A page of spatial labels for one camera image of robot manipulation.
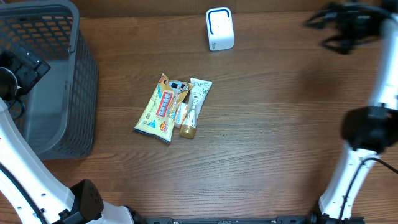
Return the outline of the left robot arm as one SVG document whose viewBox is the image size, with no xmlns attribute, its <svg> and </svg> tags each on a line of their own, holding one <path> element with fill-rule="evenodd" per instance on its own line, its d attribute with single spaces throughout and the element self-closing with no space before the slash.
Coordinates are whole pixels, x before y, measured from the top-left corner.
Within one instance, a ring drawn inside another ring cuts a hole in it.
<svg viewBox="0 0 398 224">
<path fill-rule="evenodd" d="M 19 101 L 50 70 L 30 52 L 1 52 L 1 192 L 22 223 L 145 223 L 128 206 L 105 202 L 94 183 L 56 179 L 22 137 L 7 101 Z"/>
</svg>

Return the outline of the small orange snack packet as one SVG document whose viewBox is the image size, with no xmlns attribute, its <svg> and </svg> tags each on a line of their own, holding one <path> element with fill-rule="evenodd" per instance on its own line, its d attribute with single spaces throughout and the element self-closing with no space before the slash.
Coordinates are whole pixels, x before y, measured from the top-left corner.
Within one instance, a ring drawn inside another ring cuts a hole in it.
<svg viewBox="0 0 398 224">
<path fill-rule="evenodd" d="M 188 113 L 188 104 L 182 102 L 176 110 L 174 117 L 174 127 L 180 129 Z"/>
</svg>

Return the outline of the yellow wet wipes pack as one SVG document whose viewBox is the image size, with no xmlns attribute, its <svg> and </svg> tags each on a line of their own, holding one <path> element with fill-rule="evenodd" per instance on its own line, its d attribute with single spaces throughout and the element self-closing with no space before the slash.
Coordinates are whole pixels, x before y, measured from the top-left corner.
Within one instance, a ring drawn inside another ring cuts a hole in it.
<svg viewBox="0 0 398 224">
<path fill-rule="evenodd" d="M 192 88 L 193 84 L 171 80 L 163 73 L 134 131 L 158 137 L 170 144 L 175 115 Z"/>
</svg>

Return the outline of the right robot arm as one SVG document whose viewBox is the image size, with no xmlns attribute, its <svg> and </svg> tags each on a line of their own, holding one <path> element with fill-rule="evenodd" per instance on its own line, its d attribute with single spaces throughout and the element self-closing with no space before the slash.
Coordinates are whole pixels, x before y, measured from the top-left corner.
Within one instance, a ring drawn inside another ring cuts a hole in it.
<svg viewBox="0 0 398 224">
<path fill-rule="evenodd" d="M 382 39 L 377 80 L 368 104 L 346 113 L 341 126 L 343 153 L 325 192 L 307 217 L 279 217 L 278 223 L 364 223 L 352 217 L 356 196 L 373 165 L 397 142 L 397 1 L 370 6 L 358 1 L 330 2 L 304 24 L 323 29 L 334 23 L 337 35 L 320 45 L 347 55 L 355 47 Z"/>
</svg>

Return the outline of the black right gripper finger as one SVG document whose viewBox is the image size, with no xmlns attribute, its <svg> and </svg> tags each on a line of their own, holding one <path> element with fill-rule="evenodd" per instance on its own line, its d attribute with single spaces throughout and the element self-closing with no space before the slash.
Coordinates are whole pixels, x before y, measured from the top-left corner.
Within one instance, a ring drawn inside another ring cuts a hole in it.
<svg viewBox="0 0 398 224">
<path fill-rule="evenodd" d="M 320 45 L 342 55 L 347 55 L 351 52 L 351 40 L 341 34 L 321 41 Z"/>
<path fill-rule="evenodd" d="M 341 22 L 339 13 L 330 9 L 316 12 L 304 22 L 304 26 L 314 29 L 324 29 L 328 24 Z"/>
</svg>

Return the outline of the white tube gold cap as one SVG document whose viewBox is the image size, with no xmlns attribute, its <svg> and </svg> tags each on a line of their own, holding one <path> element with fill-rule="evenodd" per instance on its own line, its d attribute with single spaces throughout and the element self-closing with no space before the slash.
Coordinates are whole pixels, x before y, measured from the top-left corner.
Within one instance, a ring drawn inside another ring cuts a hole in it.
<svg viewBox="0 0 398 224">
<path fill-rule="evenodd" d="M 213 84 L 208 80 L 191 78 L 193 88 L 190 90 L 187 115 L 180 127 L 181 137 L 193 139 L 197 130 L 197 120 L 206 96 Z"/>
</svg>

